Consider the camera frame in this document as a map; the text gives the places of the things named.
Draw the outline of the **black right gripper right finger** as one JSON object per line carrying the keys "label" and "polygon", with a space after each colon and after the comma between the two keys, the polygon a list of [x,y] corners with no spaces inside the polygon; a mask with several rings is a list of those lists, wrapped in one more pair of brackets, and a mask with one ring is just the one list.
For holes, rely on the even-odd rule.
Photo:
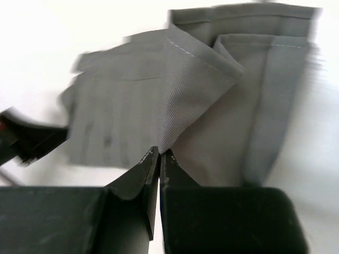
{"label": "black right gripper right finger", "polygon": [[280,189],[203,187],[161,157],[160,212],[166,253],[308,252],[294,205]]}

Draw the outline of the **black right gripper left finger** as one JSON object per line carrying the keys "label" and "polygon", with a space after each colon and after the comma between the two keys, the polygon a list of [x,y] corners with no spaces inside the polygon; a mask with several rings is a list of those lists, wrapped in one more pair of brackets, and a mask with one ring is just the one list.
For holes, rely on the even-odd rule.
{"label": "black right gripper left finger", "polygon": [[147,253],[158,149],[104,187],[2,187],[1,253]]}

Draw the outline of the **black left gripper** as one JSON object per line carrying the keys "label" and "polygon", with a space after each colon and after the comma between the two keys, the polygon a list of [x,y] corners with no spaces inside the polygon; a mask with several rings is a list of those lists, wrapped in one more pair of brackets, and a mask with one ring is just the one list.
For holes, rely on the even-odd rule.
{"label": "black left gripper", "polygon": [[67,128],[41,127],[13,107],[1,111],[1,164],[19,157],[31,164],[67,140]]}

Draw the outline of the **grey pleated skirt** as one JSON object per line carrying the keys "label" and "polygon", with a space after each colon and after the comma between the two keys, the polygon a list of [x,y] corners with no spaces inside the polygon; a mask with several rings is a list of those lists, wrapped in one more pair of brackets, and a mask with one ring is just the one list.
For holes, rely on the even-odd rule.
{"label": "grey pleated skirt", "polygon": [[172,150],[205,186],[262,185],[278,157],[316,9],[170,11],[168,28],[84,53],[61,101],[72,164],[129,168]]}

